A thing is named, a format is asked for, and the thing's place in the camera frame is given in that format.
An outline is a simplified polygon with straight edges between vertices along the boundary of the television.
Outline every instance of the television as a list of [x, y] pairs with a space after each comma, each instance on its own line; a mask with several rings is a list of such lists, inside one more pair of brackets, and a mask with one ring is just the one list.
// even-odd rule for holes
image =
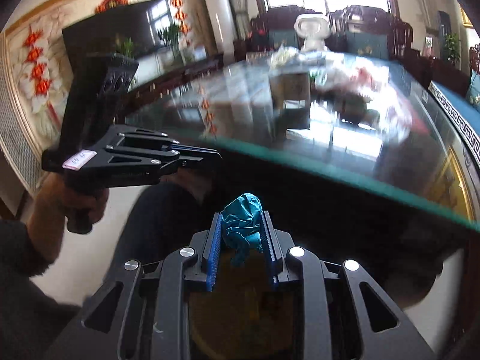
[[134, 59], [165, 47], [157, 35], [157, 28], [171, 23], [168, 7], [166, 0], [119, 5], [64, 28], [63, 41], [72, 70], [75, 72], [88, 53], [119, 51], [117, 39], [123, 43], [131, 38]]

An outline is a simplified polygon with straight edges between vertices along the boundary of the person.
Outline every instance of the person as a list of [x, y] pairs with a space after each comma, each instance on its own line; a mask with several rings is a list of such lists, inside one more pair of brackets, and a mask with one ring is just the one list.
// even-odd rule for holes
[[[210, 189], [210, 180], [185, 169], [146, 188], [131, 210], [106, 277], [130, 259], [152, 263], [188, 245]], [[108, 190], [96, 198], [80, 195], [65, 186], [62, 176], [49, 174], [26, 225], [0, 221], [2, 359], [41, 359], [79, 311], [78, 306], [59, 304], [45, 295], [30, 278], [44, 273], [59, 256], [67, 212], [88, 209], [96, 223], [104, 215], [108, 196]]]

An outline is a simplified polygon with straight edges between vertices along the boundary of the white label sticker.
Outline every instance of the white label sticker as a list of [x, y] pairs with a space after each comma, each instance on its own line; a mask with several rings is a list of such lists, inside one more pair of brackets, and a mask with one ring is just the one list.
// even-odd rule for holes
[[63, 163], [65, 169], [79, 170], [83, 165], [90, 161], [93, 157], [97, 155], [96, 151], [92, 150], [82, 150], [76, 155], [70, 157]]

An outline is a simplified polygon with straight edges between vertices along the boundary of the metal screw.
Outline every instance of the metal screw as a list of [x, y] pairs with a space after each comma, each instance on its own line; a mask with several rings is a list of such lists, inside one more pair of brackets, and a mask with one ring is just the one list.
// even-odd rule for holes
[[182, 257], [190, 257], [195, 254], [195, 250], [192, 249], [191, 247], [184, 247], [182, 250], [180, 250], [180, 256]]
[[291, 247], [289, 253], [294, 257], [301, 257], [305, 254], [305, 250], [300, 246]]
[[138, 261], [131, 259], [125, 263], [124, 267], [127, 271], [134, 271], [138, 268]]
[[348, 259], [343, 263], [345, 268], [347, 268], [349, 271], [356, 271], [357, 269], [360, 268], [360, 265], [358, 262], [356, 262], [354, 259]]

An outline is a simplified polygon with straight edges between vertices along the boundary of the dark pants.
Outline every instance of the dark pants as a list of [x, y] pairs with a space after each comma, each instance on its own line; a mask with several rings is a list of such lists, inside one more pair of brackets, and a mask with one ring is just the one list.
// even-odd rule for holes
[[148, 187], [131, 210], [107, 275], [128, 260], [154, 263], [188, 246], [192, 235], [204, 230], [199, 218], [200, 205], [183, 188], [171, 183]]

